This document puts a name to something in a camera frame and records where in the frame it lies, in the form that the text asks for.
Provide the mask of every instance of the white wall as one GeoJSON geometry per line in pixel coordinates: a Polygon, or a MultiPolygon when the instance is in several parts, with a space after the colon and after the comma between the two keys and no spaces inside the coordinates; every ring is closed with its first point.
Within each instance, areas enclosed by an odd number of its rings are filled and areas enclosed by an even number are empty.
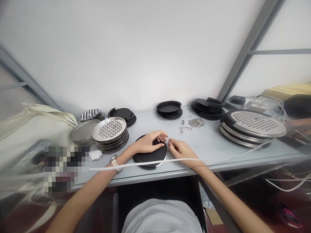
{"type": "MultiPolygon", "coordinates": [[[[16,83],[14,79],[0,66],[0,86],[9,86],[16,83]]],[[[0,91],[0,122],[20,113],[26,104],[42,104],[39,100],[29,94],[24,88],[16,88],[0,91]]]]}
{"type": "Polygon", "coordinates": [[[65,111],[217,97],[264,0],[10,0],[0,43],[65,111]]]}
{"type": "MultiPolygon", "coordinates": [[[[311,48],[311,1],[286,0],[258,50],[311,48]]],[[[311,54],[255,55],[231,95],[256,96],[266,88],[311,82],[311,54]]]]}

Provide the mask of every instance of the table surface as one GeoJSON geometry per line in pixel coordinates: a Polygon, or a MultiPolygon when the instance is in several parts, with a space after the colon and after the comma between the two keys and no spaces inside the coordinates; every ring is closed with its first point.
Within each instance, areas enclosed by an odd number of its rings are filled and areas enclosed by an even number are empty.
{"type": "MultiPolygon", "coordinates": [[[[97,161],[89,161],[89,167],[105,167],[114,154],[121,154],[127,146],[134,143],[140,136],[159,129],[165,131],[171,138],[185,141],[199,158],[209,159],[208,161],[205,161],[205,163],[213,171],[225,171],[264,164],[280,163],[283,161],[294,161],[306,157],[306,155],[275,139],[268,148],[252,151],[242,157],[221,161],[233,156],[241,155],[250,149],[234,144],[225,138],[218,129],[219,120],[205,120],[206,124],[203,127],[193,128],[192,131],[184,129],[185,133],[183,135],[179,134],[179,127],[181,126],[182,120],[185,120],[184,126],[190,127],[188,125],[188,120],[191,118],[188,118],[188,116],[192,116],[192,118],[199,117],[189,106],[182,107],[182,110],[183,115],[176,120],[164,119],[158,115],[156,111],[135,112],[137,121],[134,125],[128,128],[130,137],[125,147],[117,153],[108,155],[103,154],[103,156],[97,161]]],[[[173,158],[173,155],[168,151],[167,159],[173,158]]],[[[130,159],[128,163],[134,163],[134,160],[130,159]]],[[[96,172],[79,173],[78,181],[74,186],[74,189],[80,188],[95,174],[96,172]]],[[[192,169],[189,169],[178,161],[163,163],[155,170],[145,170],[141,167],[133,166],[123,168],[109,185],[117,186],[193,174],[195,174],[195,172],[192,169]]]]}

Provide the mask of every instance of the white tissue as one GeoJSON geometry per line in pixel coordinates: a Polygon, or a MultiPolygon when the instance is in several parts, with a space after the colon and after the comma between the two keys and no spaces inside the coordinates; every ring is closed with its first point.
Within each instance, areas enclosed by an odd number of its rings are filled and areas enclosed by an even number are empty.
{"type": "Polygon", "coordinates": [[[91,160],[99,160],[103,154],[101,153],[100,150],[95,150],[95,151],[90,151],[89,156],[91,160]]]}

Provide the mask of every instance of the wristwatch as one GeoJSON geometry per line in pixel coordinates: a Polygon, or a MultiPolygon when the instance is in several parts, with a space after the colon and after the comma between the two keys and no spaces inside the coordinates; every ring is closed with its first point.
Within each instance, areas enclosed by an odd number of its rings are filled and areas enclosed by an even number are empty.
{"type": "MultiPolygon", "coordinates": [[[[115,167],[118,166],[116,158],[118,157],[117,154],[115,154],[111,159],[110,159],[110,163],[115,167]]],[[[116,168],[117,172],[120,172],[122,170],[122,168],[116,168]]]]}

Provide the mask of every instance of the metal shelf frame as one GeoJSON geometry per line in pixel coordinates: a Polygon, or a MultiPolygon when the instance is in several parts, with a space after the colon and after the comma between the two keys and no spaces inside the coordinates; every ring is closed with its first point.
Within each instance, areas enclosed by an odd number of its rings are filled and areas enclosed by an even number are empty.
{"type": "Polygon", "coordinates": [[[35,96],[43,104],[57,110],[62,109],[49,97],[49,95],[23,70],[20,65],[0,46],[0,66],[3,67],[16,81],[15,84],[0,87],[0,91],[8,91],[15,88],[24,88],[31,95],[35,96]]]}
{"type": "Polygon", "coordinates": [[[266,0],[237,56],[217,100],[225,102],[253,55],[311,54],[311,49],[257,50],[285,0],[266,0]]]}

